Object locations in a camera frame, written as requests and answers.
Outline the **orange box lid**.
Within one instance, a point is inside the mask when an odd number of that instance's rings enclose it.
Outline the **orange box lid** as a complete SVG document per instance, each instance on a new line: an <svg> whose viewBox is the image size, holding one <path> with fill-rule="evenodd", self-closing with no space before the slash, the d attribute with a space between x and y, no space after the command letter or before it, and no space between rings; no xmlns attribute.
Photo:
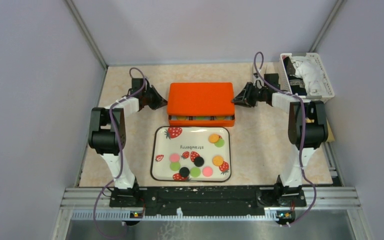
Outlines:
<svg viewBox="0 0 384 240"><path fill-rule="evenodd" d="M231 82L175 82L168 93L171 116L233 116L234 89Z"/></svg>

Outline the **orange cookie box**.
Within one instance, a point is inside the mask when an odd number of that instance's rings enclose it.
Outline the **orange cookie box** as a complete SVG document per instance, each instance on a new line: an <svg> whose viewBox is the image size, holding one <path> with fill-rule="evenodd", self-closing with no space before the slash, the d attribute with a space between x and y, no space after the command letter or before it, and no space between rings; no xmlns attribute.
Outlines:
<svg viewBox="0 0 384 240"><path fill-rule="evenodd" d="M170 127L233 127L235 115L176 115L167 114Z"/></svg>

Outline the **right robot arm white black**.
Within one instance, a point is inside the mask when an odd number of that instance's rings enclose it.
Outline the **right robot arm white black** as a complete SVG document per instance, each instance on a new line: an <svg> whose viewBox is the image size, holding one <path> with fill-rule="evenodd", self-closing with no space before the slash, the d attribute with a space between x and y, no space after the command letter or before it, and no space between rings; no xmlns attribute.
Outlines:
<svg viewBox="0 0 384 240"><path fill-rule="evenodd" d="M288 164L278 176L281 185L273 192L279 206L287 206L294 198L291 189L298 189L305 179L305 169L312 155L329 136L326 109L323 101L292 96L281 89L277 73L253 74L254 81L247 82L232 99L237 106L252 108L264 102L288 114L288 140L291 144Z"/></svg>

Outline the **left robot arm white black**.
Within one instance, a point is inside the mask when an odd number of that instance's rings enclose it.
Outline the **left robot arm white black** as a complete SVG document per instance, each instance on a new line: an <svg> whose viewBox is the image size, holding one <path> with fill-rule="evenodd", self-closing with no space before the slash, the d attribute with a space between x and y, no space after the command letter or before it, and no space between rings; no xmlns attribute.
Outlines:
<svg viewBox="0 0 384 240"><path fill-rule="evenodd" d="M107 164L114 187L124 190L121 200L129 207L140 202L141 194L133 188L136 177L123 153L126 146L126 118L146 106L156 110L167 104L146 77L132 78L131 89L126 96L110 106L94 107L91 110L88 145Z"/></svg>

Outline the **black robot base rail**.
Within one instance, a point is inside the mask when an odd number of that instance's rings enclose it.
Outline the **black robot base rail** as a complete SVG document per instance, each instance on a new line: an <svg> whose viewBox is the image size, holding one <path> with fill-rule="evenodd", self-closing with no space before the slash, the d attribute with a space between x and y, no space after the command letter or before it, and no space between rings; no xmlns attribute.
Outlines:
<svg viewBox="0 0 384 240"><path fill-rule="evenodd" d="M161 186L113 189L109 206L140 208L150 217L174 216L178 210L186 217L262 216L269 207L294 210L306 207L304 192L283 191L278 184L227 186Z"/></svg>

